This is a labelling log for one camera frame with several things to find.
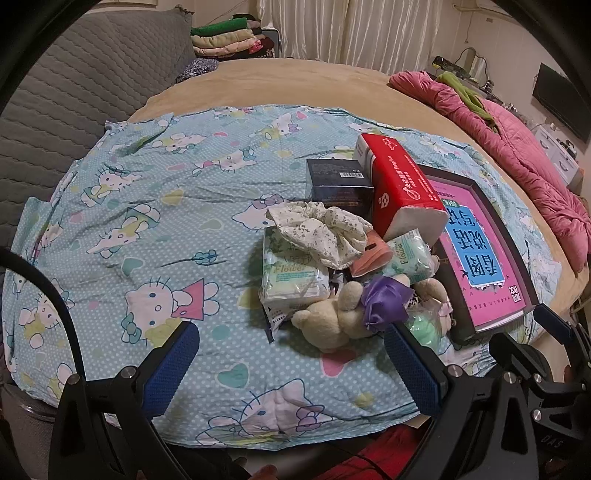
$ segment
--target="bed headboard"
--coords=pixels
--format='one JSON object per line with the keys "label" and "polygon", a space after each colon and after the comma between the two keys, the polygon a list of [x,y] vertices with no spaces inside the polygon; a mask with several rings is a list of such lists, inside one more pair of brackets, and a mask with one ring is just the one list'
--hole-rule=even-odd
{"label": "bed headboard", "polygon": [[27,199],[49,200],[106,120],[127,120],[174,83],[195,58],[191,20],[179,8],[91,12],[47,49],[0,116],[0,245],[12,244]]}

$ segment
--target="black box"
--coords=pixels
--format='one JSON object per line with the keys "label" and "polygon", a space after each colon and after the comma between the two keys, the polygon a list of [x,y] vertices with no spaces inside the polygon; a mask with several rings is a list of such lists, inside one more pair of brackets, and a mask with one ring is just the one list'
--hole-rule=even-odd
{"label": "black box", "polygon": [[306,199],[339,207],[367,219],[374,199],[374,187],[357,160],[308,158]]}

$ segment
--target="plastic bag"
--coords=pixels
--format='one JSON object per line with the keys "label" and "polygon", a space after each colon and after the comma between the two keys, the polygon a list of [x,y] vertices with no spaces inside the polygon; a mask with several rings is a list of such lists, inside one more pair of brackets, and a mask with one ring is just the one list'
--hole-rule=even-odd
{"label": "plastic bag", "polygon": [[411,285],[431,278],[437,271],[428,245],[421,238],[418,229],[411,230],[386,242],[394,252],[392,260],[384,268],[383,275],[393,277],[404,273]]}
{"label": "plastic bag", "polygon": [[259,296],[271,309],[299,310],[330,296],[328,268],[284,240],[275,227],[265,229],[262,271]]}
{"label": "plastic bag", "polygon": [[439,305],[417,303],[407,309],[406,326],[423,346],[428,346],[437,353],[441,341],[441,324],[439,322]]}

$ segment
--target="gray upholstered bed frame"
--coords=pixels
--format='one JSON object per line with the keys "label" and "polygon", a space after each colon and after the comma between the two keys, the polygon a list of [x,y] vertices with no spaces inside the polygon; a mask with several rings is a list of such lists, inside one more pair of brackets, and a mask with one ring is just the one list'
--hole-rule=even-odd
{"label": "gray upholstered bed frame", "polygon": [[[127,120],[174,83],[195,58],[190,29],[191,14],[180,8],[91,12],[44,53],[0,116],[0,245],[12,243],[27,199],[48,200],[72,161],[103,135],[105,121]],[[1,344],[0,369],[2,410],[19,459],[29,475],[45,479],[55,409],[10,384]]]}

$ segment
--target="stack of folded blankets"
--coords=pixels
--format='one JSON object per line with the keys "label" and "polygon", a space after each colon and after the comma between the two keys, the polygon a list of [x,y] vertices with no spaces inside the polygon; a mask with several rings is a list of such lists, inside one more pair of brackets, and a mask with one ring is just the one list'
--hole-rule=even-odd
{"label": "stack of folded blankets", "polygon": [[216,60],[273,57],[274,42],[264,36],[261,22],[249,14],[191,29],[195,55]]}

